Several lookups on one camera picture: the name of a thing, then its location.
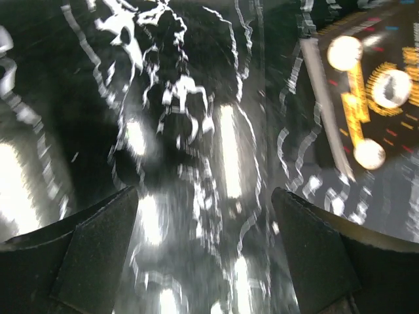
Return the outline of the black paperback book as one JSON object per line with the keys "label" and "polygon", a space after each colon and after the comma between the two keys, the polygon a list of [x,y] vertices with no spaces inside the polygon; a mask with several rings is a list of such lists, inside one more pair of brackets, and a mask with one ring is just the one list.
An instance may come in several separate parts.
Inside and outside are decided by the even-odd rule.
{"label": "black paperback book", "polygon": [[334,163],[356,180],[418,148],[418,2],[386,1],[301,41]]}

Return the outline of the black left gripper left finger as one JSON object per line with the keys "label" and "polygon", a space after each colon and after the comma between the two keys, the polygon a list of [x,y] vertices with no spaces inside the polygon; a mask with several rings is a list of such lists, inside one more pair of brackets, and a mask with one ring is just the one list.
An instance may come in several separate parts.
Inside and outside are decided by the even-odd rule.
{"label": "black left gripper left finger", "polygon": [[2,313],[111,313],[137,214],[127,187],[1,244]]}

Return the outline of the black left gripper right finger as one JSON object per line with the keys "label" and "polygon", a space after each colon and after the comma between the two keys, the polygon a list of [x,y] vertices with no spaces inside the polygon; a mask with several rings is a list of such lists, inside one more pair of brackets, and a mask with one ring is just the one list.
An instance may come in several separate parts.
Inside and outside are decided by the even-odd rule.
{"label": "black left gripper right finger", "polygon": [[273,190],[301,313],[417,313],[418,244]]}

